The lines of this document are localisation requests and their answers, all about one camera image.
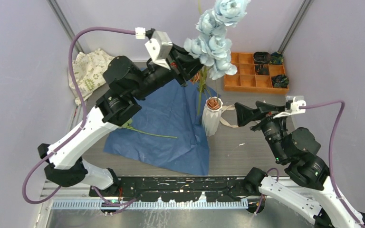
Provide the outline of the blue wrapping paper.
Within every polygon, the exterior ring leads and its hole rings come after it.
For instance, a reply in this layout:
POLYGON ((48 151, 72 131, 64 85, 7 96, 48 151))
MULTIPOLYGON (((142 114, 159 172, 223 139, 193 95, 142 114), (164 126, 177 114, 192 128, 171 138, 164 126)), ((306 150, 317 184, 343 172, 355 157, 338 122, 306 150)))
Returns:
POLYGON ((210 147, 202 127, 202 113, 197 115, 197 85, 182 87, 175 80, 156 90, 132 117, 131 126, 145 132, 177 136, 155 137, 120 128, 106 139, 103 151, 172 171, 205 176, 210 168, 210 147))

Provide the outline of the orange rose stem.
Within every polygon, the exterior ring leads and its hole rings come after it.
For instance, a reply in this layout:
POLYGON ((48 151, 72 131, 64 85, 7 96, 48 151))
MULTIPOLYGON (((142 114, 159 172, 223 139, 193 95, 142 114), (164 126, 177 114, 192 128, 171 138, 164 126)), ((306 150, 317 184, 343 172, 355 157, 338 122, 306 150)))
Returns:
POLYGON ((211 110, 216 110, 221 107, 221 104, 218 102, 218 94, 216 94, 216 98, 213 98, 211 95, 210 89, 206 84, 206 79, 208 76, 208 68, 203 67, 201 70, 199 70, 195 76, 190 80, 193 84, 197 85, 197 91, 198 91, 198 103, 197 103, 197 115, 200 114, 200 109, 202 107, 202 94, 208 95, 206 98, 205 104, 207 107, 209 107, 211 110))

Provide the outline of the pink rose stem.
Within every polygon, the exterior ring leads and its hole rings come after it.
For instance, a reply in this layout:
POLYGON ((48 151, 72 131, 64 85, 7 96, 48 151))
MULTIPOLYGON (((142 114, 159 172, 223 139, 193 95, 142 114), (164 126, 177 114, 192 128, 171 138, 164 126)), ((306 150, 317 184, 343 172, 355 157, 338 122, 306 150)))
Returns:
POLYGON ((132 127, 130 124, 124 124, 121 126, 121 128, 124 128, 124 129, 128 129, 128 130, 131 130, 131 131, 134 131, 134 132, 138 132, 138 133, 141 133, 141 134, 146 134, 146 135, 150 135, 150 136, 155 136, 155 137, 162 137, 162 138, 173 138, 173 139, 177 139, 177 136, 170 136, 170 135, 163 135, 163 134, 155 134, 155 133, 150 133, 150 132, 145 132, 145 131, 141 131, 141 130, 138 130, 134 127, 132 127))

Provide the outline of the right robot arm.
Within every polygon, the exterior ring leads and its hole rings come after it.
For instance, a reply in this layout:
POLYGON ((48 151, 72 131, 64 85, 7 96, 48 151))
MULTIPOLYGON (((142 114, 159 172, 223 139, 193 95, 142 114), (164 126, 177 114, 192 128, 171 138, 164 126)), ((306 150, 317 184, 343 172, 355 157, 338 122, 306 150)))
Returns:
POLYGON ((316 228, 365 228, 365 213, 357 211, 339 190, 333 175, 332 161, 318 157, 320 150, 309 129, 299 127, 292 132, 286 119, 303 114, 309 105, 302 96, 288 96, 283 106, 257 101, 255 108, 234 105, 239 127, 256 122, 252 131, 261 131, 277 164, 309 198, 282 185, 277 178, 259 168, 252 168, 244 179, 250 195, 271 196, 308 220, 316 228))

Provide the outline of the light blue flower stem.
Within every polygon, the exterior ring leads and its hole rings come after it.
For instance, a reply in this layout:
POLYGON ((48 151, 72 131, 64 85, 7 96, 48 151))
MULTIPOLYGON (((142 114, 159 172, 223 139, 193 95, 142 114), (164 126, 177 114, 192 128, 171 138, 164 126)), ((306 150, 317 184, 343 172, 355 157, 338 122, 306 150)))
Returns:
POLYGON ((197 84, 199 92, 198 107, 201 106, 202 95, 211 97, 206 85, 206 79, 217 80, 225 75, 232 76, 238 72, 238 67, 231 62, 232 41, 226 38, 229 27, 237 24, 247 15, 249 0, 217 0, 210 9, 201 12, 196 29, 199 36, 186 39, 183 48, 202 67, 191 79, 197 84))

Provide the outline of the beige printed ribbon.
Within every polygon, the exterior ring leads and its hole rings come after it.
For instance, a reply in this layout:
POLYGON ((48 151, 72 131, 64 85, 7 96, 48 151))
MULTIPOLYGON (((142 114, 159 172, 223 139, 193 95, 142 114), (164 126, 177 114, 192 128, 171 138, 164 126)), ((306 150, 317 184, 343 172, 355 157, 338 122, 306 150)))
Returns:
POLYGON ((220 124, 229 128, 238 128, 234 105, 224 105, 221 108, 220 124))

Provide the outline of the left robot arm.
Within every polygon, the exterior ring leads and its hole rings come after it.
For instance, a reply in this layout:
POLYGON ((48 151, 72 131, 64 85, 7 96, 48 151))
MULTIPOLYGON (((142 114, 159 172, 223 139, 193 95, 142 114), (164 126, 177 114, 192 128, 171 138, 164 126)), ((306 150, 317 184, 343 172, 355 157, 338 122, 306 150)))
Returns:
POLYGON ((178 45, 172 46, 166 63, 167 67, 163 67, 149 59, 146 69, 141 70, 126 56, 111 60, 103 74, 109 90, 97 99, 85 120, 69 133, 72 139, 38 147, 41 156, 49 156, 44 168, 46 178, 60 187, 83 183, 108 196, 116 195, 120 184, 115 172, 94 166, 82 156, 103 136, 130 121, 141 110, 138 101, 173 80, 185 86, 202 68, 199 59, 178 45))

